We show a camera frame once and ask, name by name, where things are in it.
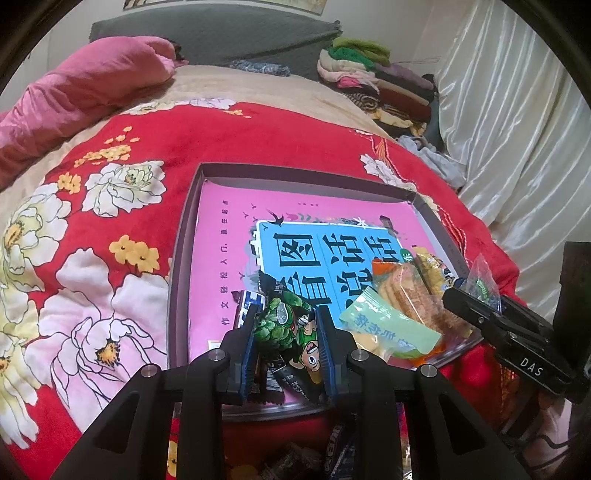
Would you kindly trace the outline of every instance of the black bracket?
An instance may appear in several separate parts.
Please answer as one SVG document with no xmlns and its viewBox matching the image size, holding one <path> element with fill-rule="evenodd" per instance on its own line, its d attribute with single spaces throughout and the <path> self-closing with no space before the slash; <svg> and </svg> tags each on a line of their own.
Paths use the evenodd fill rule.
<svg viewBox="0 0 591 480">
<path fill-rule="evenodd" d="M 221 405 L 240 405 L 257 354 L 251 306 L 240 329 L 187 367 L 144 365 L 83 434 L 52 480 L 164 480 L 173 407 L 182 401 L 178 480 L 225 479 Z M 337 408 L 357 414 L 354 480 L 402 480 L 396 403 L 407 412 L 415 480 L 529 477 L 470 405 L 432 365 L 389 367 L 317 311 L 323 379 Z"/>
</svg>

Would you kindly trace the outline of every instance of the metal screw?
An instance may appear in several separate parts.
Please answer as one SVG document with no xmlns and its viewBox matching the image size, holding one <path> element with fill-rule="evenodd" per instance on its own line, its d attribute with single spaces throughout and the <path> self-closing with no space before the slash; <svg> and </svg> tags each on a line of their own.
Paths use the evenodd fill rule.
<svg viewBox="0 0 591 480">
<path fill-rule="evenodd" d="M 153 364 L 144 365 L 142 367 L 142 377 L 150 378 L 158 373 L 158 367 Z"/>
<path fill-rule="evenodd" d="M 438 373 L 437 367 L 429 364 L 421 366 L 419 371 L 427 378 L 436 377 Z"/>
<path fill-rule="evenodd" d="M 351 352 L 351 358 L 358 362 L 365 362 L 369 358 L 369 353 L 366 350 L 358 348 L 357 350 L 353 350 Z"/>
<path fill-rule="evenodd" d="M 216 348 L 215 350 L 211 350 L 207 356 L 213 362 L 219 362 L 220 360 L 224 360 L 226 358 L 226 352 L 224 352 L 221 348 Z"/>
</svg>

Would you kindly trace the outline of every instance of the cartoon character print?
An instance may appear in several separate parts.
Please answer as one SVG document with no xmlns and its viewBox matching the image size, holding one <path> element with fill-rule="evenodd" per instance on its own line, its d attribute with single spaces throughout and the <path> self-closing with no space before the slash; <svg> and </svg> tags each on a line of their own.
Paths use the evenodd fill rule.
<svg viewBox="0 0 591 480">
<path fill-rule="evenodd" d="M 298 361 L 291 361 L 292 366 L 308 371 L 308 374 L 315 384 L 322 382 L 320 372 L 320 350 L 318 349 L 318 339 L 316 336 L 316 321 L 307 322 L 304 327 L 298 330 L 296 338 L 300 347 L 300 357 Z"/>
</svg>

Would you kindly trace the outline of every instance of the beige blanket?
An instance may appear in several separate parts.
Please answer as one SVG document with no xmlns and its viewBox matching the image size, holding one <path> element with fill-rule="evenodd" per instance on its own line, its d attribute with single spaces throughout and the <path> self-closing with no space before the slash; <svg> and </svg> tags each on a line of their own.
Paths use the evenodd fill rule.
<svg viewBox="0 0 591 480">
<path fill-rule="evenodd" d="M 298 76 L 274 77 L 222 67 L 186 66 L 177 70 L 172 85 L 157 98 L 164 101 L 223 97 L 236 102 L 252 102 L 302 113 L 324 122 L 359 128 L 390 138 L 380 127 L 344 95 L 317 82 Z M 45 175 L 76 145 L 88 140 L 107 123 L 100 121 L 58 150 L 43 157 L 15 183 L 0 193 L 0 229 L 23 199 L 30 196 Z"/>
</svg>

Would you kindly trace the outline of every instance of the light green candy wrapper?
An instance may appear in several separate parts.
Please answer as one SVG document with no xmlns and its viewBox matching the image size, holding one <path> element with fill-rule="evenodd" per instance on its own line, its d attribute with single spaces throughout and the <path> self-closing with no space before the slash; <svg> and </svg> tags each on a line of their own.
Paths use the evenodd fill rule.
<svg viewBox="0 0 591 480">
<path fill-rule="evenodd" d="M 397 358 L 427 355 L 441 338 L 441 333 L 392 308 L 372 288 L 366 288 L 339 318 L 351 332 L 376 335 L 380 347 Z"/>
</svg>

